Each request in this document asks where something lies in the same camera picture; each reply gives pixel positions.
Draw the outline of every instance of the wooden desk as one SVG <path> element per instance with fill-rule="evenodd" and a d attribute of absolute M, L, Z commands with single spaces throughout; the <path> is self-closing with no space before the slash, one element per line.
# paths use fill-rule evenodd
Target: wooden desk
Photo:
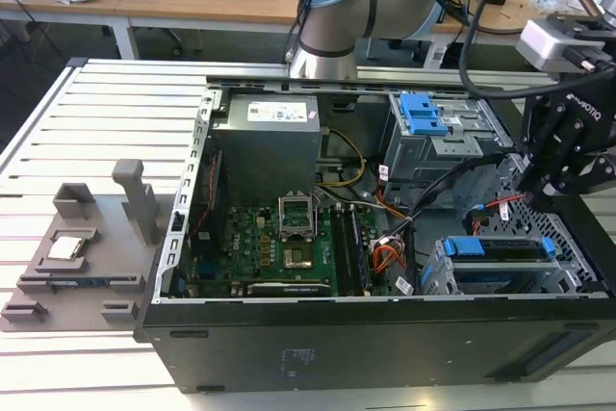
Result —
<path fill-rule="evenodd" d="M 125 59 L 139 57 L 131 29 L 135 26 L 286 33 L 295 19 L 297 5 L 297 0 L 95 0 L 70 6 L 53 0 L 21 2 L 37 21 L 112 27 L 120 55 Z M 507 0 L 503 6 L 486 6 L 481 25 L 495 29 L 521 28 L 529 18 L 539 14 L 530 0 Z M 14 0 L 0 0 L 0 17 L 28 19 Z M 432 43 L 425 67 L 440 67 L 447 46 L 459 30 L 460 24 L 447 17 L 423 38 Z M 479 34 L 476 41 L 513 44 L 516 38 Z"/>
<path fill-rule="evenodd" d="M 116 14 L 291 25 L 297 0 L 120 0 Z"/>

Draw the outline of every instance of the desk leg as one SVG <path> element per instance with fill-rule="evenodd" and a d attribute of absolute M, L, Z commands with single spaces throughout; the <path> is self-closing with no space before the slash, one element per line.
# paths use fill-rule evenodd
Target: desk leg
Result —
<path fill-rule="evenodd" d="M 5 25 L 9 32 L 21 43 L 30 41 L 30 34 L 26 30 L 25 21 L 5 21 Z"/>
<path fill-rule="evenodd" d="M 440 69 L 445 57 L 445 52 L 449 47 L 449 42 L 452 40 L 449 35 L 437 35 L 432 38 L 430 48 L 427 49 L 427 55 L 423 62 L 423 69 Z"/>
<path fill-rule="evenodd" d="M 138 60 L 139 49 L 135 42 L 135 35 L 133 29 L 130 26 L 114 25 L 114 36 L 117 48 L 119 49 L 119 56 L 122 60 Z"/>

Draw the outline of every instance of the label sticker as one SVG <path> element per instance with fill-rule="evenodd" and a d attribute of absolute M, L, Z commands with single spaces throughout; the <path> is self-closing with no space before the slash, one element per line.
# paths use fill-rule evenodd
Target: label sticker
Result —
<path fill-rule="evenodd" d="M 500 218 L 504 221 L 509 221 L 509 206 L 506 202 L 499 204 Z"/>
<path fill-rule="evenodd" d="M 382 164 L 378 165 L 378 178 L 383 182 L 389 180 L 389 168 L 387 166 L 383 166 Z"/>
<path fill-rule="evenodd" d="M 408 284 L 408 281 L 406 281 L 401 276 L 399 276 L 398 279 L 396 280 L 396 287 L 400 289 L 400 292 L 403 293 L 404 295 L 409 295 L 409 293 L 413 292 L 413 286 Z"/>
<path fill-rule="evenodd" d="M 441 122 L 443 122 L 443 125 L 462 125 L 458 116 L 441 116 Z"/>
<path fill-rule="evenodd" d="M 251 122 L 308 122 L 308 115 L 305 103 L 253 101 L 248 105 L 248 120 Z"/>

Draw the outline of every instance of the processor chip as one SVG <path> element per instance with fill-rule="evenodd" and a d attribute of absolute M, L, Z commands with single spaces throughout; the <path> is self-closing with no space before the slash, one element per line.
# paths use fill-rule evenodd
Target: processor chip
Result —
<path fill-rule="evenodd" d="M 312 243 L 285 243 L 282 260 L 285 269 L 311 269 L 313 267 Z"/>

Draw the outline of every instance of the red cable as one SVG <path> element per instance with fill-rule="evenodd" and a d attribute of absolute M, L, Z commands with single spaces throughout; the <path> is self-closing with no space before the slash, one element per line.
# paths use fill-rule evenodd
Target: red cable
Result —
<path fill-rule="evenodd" d="M 208 197 L 208 205 L 205 208 L 205 211 L 203 211 L 203 215 L 199 219 L 199 223 L 192 230 L 192 233 L 190 234 L 189 238 L 192 238 L 194 235 L 198 233 L 199 229 L 201 228 L 201 225 L 203 224 L 203 220 L 205 220 L 205 218 L 208 217 L 208 214 L 210 213 L 210 204 L 212 204 L 212 201 L 214 200 L 213 198 L 214 196 L 214 175 L 216 173 L 216 162 L 217 162 L 217 157 L 215 156 L 214 159 L 212 160 L 212 168 L 210 170 L 210 183 L 209 183 L 210 192 L 209 192 L 209 197 Z"/>
<path fill-rule="evenodd" d="M 502 204 L 503 202 L 517 201 L 518 199 L 523 199 L 523 198 L 524 198 L 523 194 L 517 194 L 515 196 L 504 197 L 503 199 L 498 199 L 498 200 L 487 203 L 485 207 L 497 206 L 499 204 Z"/>

